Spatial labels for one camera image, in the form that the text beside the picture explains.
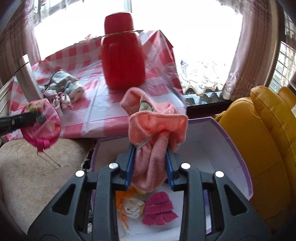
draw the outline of sofa armrest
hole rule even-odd
[[[292,109],[296,105],[296,95],[287,87],[282,87],[278,96],[288,105],[289,109]]]
[[[250,203],[264,220],[278,216],[291,204],[286,169],[276,144],[250,97],[234,101],[219,124],[242,155],[253,184]]]

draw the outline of red lid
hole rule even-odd
[[[129,12],[118,12],[108,15],[104,22],[105,34],[135,30],[133,18]]]

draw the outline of pink ribbon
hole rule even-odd
[[[47,139],[39,139],[37,138],[37,151],[43,152],[45,149],[50,148],[50,142]]]

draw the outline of orange cloth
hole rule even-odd
[[[116,208],[120,211],[120,218],[123,221],[124,225],[128,228],[126,221],[128,220],[123,206],[123,200],[129,197],[132,197],[136,193],[136,189],[133,186],[130,186],[127,191],[115,191],[115,205]]]

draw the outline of white cloth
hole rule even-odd
[[[70,97],[65,93],[47,90],[44,92],[44,96],[49,100],[60,116],[63,115],[63,110],[72,110],[73,108]]]
[[[123,207],[128,217],[138,218],[144,211],[145,203],[135,197],[130,197],[124,199]]]
[[[62,69],[52,76],[51,83],[46,91],[49,90],[68,94],[72,103],[79,100],[85,92],[79,80]]]

